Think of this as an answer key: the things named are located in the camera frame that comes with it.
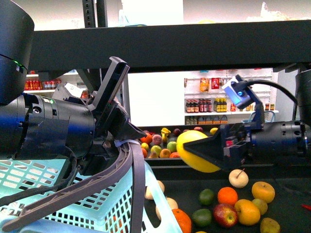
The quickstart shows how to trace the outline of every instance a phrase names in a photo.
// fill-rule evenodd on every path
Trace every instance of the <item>red object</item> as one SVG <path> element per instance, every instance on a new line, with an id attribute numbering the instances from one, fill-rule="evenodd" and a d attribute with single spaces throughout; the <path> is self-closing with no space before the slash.
<path id="1" fill-rule="evenodd" d="M 212 89 L 219 89 L 219 78 L 212 78 Z"/>
<path id="2" fill-rule="evenodd" d="M 238 223 L 238 213 L 235 208 L 229 204 L 218 204 L 213 211 L 216 222 L 224 227 L 230 228 Z"/>
<path id="3" fill-rule="evenodd" d="M 311 211 L 311 205 L 301 205 L 303 208 Z"/>

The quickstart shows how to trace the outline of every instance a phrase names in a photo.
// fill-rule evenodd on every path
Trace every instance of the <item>lemon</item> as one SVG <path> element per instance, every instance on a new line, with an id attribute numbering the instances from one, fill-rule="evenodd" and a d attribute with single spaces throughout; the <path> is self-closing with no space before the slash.
<path id="1" fill-rule="evenodd" d="M 149 150 L 149 145 L 144 142 L 144 143 L 141 144 L 141 148 L 144 148 L 146 151 L 148 151 Z"/>
<path id="2" fill-rule="evenodd" d="M 212 222 L 212 213 L 208 209 L 200 209 L 192 214 L 191 219 L 197 227 L 206 227 Z"/>
<path id="3" fill-rule="evenodd" d="M 218 128 L 212 128 L 209 132 L 211 135 L 214 135 L 217 132 Z"/>
<path id="4" fill-rule="evenodd" d="M 196 130 L 189 130 L 182 133 L 177 139 L 177 152 L 180 155 L 181 159 L 195 170 L 201 172 L 218 171 L 220 170 L 220 168 L 216 165 L 184 149 L 184 143 L 200 140 L 203 138 L 207 138 L 207 136 L 204 133 Z"/>

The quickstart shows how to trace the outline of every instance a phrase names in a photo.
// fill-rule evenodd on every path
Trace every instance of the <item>light blue basket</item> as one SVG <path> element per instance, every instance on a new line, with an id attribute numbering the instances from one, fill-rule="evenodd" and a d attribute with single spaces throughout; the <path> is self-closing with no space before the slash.
<path id="1" fill-rule="evenodd" d="M 0 161 L 0 196 L 11 195 L 31 187 L 52 186 L 64 160 Z M 156 178 L 145 163 L 146 186 L 150 187 L 160 214 L 161 224 L 154 228 L 143 211 L 142 233 L 182 233 L 166 202 Z M 74 182 L 86 177 L 77 175 Z M 12 233 L 128 233 L 131 219 L 132 169 L 113 186 L 57 211 Z M 35 195 L 0 208 L 0 227 L 19 215 L 21 209 L 45 196 Z"/>

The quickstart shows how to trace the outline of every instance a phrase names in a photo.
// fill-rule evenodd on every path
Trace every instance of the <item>lime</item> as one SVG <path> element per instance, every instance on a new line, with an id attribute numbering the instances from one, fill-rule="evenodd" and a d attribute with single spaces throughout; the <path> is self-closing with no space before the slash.
<path id="1" fill-rule="evenodd" d="M 201 205 L 211 205 L 214 200 L 215 194 L 210 189 L 204 189 L 199 195 Z"/>
<path id="2" fill-rule="evenodd" d="M 212 221 L 212 213 L 208 209 L 200 209 L 192 214 L 191 219 L 197 227 L 206 227 Z"/>

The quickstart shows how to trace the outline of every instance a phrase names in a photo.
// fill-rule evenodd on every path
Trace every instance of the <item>black cable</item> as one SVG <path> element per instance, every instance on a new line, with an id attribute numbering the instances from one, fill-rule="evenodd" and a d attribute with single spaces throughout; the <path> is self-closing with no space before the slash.
<path id="1" fill-rule="evenodd" d="M 255 79 L 255 80 L 249 80 L 246 82 L 246 85 L 247 86 L 250 86 L 250 85 L 254 85 L 254 84 L 263 84 L 263 85 L 269 85 L 269 86 L 273 86 L 279 90 L 281 90 L 285 95 L 287 95 L 295 104 L 298 104 L 298 101 L 296 99 L 296 97 L 294 95 L 292 95 L 292 93 L 289 92 L 289 90 L 287 90 L 285 87 L 277 84 L 277 83 L 274 83 L 274 82 L 271 82 L 271 81 L 268 81 L 268 80 L 258 80 L 258 79 Z"/>
<path id="2" fill-rule="evenodd" d="M 49 191 L 52 191 L 52 190 L 55 190 L 55 189 L 58 189 L 58 188 L 61 188 L 67 185 L 69 181 L 72 179 L 72 177 L 74 176 L 75 168 L 77 166 L 77 157 L 75 156 L 74 152 L 69 147 L 66 147 L 66 150 L 70 152 L 69 161 L 71 162 L 71 172 L 66 179 L 64 179 L 62 182 L 51 187 L 41 186 L 38 188 L 29 188 L 19 193 L 15 193 L 13 195 L 2 197 L 0 198 L 0 206 L 8 205 L 12 202 L 15 202 L 15 201 L 18 201 L 24 198 L 28 198 L 36 194 L 44 194 L 46 192 L 49 192 Z"/>

